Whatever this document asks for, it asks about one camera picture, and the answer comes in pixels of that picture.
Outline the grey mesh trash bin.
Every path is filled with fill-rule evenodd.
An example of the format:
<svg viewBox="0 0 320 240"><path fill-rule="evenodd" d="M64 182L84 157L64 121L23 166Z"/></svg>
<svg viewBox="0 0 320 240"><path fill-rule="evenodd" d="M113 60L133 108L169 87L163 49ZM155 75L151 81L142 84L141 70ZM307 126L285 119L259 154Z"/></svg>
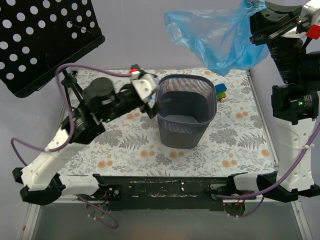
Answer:
<svg viewBox="0 0 320 240"><path fill-rule="evenodd" d="M156 101L169 100L157 114L160 140L175 149L196 147L217 113L212 81L190 74L170 74L159 81Z"/></svg>

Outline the blue plastic trash bag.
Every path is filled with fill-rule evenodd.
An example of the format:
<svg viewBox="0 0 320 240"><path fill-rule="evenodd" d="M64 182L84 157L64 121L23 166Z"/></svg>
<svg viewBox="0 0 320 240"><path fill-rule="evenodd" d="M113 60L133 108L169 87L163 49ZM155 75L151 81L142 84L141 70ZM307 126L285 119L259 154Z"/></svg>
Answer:
<svg viewBox="0 0 320 240"><path fill-rule="evenodd" d="M269 55L266 45L250 41L250 17L265 9L263 0L243 0L235 10L173 10L164 14L164 24L172 43L225 76L232 69L248 70Z"/></svg>

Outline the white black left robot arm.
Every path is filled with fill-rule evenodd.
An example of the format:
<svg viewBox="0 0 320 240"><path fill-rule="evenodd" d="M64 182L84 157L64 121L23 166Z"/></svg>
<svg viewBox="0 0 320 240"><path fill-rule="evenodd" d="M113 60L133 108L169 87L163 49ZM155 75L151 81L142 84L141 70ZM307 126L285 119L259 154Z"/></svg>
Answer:
<svg viewBox="0 0 320 240"><path fill-rule="evenodd" d="M12 171L16 182L23 185L23 202L45 206L61 196L87 195L95 200L106 196L105 184L92 175L62 175L60 169L79 151L105 132L103 123L111 122L137 108L154 118L166 101L148 104L158 89L154 74L131 78L119 92L107 77L94 79L84 90L84 104L71 117L64 119L51 142L36 159L23 168Z"/></svg>

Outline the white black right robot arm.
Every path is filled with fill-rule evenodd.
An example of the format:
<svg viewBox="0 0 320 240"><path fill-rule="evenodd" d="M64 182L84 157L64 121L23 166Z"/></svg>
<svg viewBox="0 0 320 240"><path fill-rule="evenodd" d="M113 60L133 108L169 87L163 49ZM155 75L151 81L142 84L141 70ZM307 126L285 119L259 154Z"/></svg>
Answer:
<svg viewBox="0 0 320 240"><path fill-rule="evenodd" d="M283 85L272 88L271 105L278 134L278 169L266 174L238 173L226 186L213 191L217 199L240 200L262 195L282 203L315 197L311 167L313 140L320 131L316 121L320 100L320 54L307 52L320 36L320 3L284 6L266 3L249 19L254 45L266 45Z"/></svg>

